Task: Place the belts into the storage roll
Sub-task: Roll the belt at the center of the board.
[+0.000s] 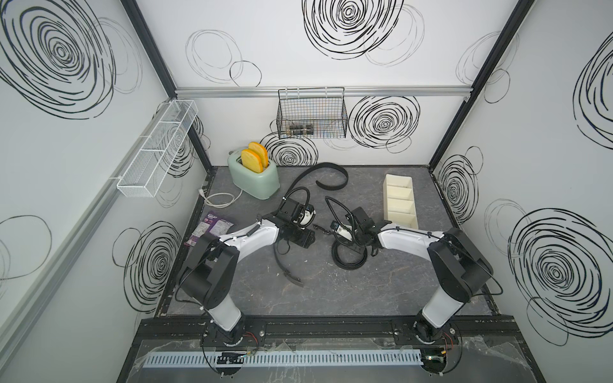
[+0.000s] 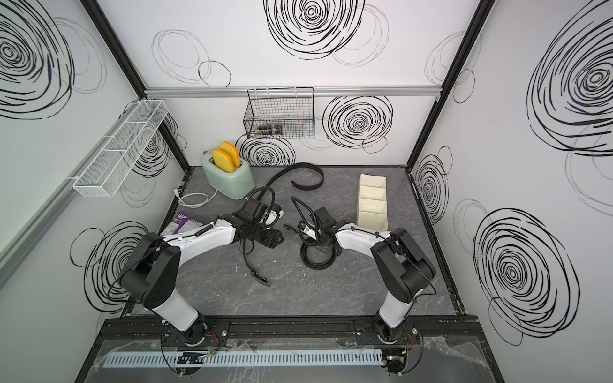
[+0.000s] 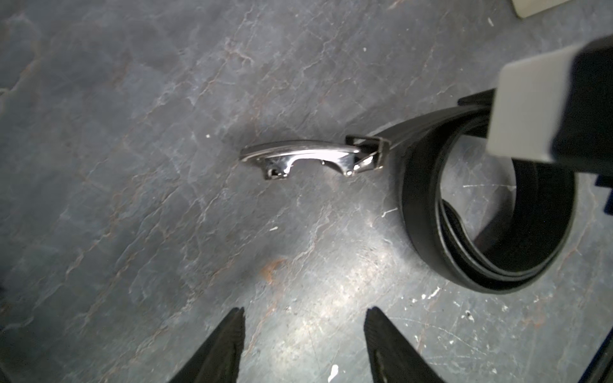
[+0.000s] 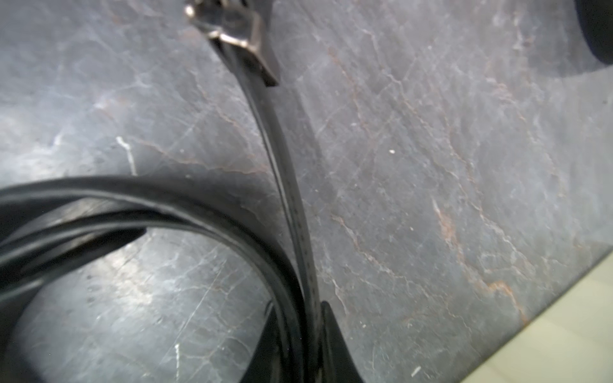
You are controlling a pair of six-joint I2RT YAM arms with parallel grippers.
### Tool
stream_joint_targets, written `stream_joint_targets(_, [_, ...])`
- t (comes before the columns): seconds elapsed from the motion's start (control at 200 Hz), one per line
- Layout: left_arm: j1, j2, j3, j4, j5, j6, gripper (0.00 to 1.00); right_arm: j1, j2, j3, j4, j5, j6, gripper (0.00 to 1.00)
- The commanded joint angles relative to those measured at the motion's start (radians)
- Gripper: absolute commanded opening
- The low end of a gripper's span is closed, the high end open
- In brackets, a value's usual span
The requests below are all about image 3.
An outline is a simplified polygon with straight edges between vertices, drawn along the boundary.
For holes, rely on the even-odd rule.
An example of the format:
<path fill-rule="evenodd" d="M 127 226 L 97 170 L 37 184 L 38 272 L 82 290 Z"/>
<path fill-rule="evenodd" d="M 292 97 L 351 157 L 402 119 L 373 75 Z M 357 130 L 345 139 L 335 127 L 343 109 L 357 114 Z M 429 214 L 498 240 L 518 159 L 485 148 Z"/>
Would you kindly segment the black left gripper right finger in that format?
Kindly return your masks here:
<path fill-rule="evenodd" d="M 364 333 L 373 382 L 444 382 L 376 306 L 367 310 Z"/>

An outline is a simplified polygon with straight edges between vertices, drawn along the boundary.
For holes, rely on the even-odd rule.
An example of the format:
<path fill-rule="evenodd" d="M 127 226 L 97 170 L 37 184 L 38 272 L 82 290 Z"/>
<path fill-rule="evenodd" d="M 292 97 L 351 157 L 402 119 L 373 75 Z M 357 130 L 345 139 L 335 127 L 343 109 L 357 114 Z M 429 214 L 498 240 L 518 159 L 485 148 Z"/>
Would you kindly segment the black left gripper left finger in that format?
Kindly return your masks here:
<path fill-rule="evenodd" d="M 244 308 L 232 308 L 169 382 L 237 382 L 245 335 Z"/>

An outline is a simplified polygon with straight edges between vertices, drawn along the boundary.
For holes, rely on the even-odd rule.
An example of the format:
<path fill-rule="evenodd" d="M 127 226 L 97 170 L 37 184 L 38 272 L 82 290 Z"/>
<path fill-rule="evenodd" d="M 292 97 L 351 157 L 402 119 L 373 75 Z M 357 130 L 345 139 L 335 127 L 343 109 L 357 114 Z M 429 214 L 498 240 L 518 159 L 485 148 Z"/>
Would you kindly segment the black belt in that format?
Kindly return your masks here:
<path fill-rule="evenodd" d="M 516 197 L 509 228 L 486 250 L 469 238 L 455 208 L 442 198 L 443 171 L 464 135 L 487 134 L 491 108 L 462 104 L 396 124 L 375 136 L 349 135 L 343 144 L 285 140 L 244 148 L 239 158 L 284 180 L 297 161 L 319 161 L 344 176 L 380 169 L 396 148 L 406 151 L 400 211 L 418 255 L 437 274 L 481 293 L 521 290 L 560 254 L 574 219 L 576 175 L 561 167 L 515 160 Z"/>

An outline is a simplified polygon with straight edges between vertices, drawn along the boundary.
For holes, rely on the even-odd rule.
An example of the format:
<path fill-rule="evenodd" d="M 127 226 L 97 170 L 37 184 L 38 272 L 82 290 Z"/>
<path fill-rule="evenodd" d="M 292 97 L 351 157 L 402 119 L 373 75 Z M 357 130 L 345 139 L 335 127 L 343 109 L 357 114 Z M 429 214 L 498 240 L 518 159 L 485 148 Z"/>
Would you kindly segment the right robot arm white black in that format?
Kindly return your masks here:
<path fill-rule="evenodd" d="M 612 175 L 612 37 L 505 65 L 496 88 L 459 100 L 491 108 L 494 156 Z"/>

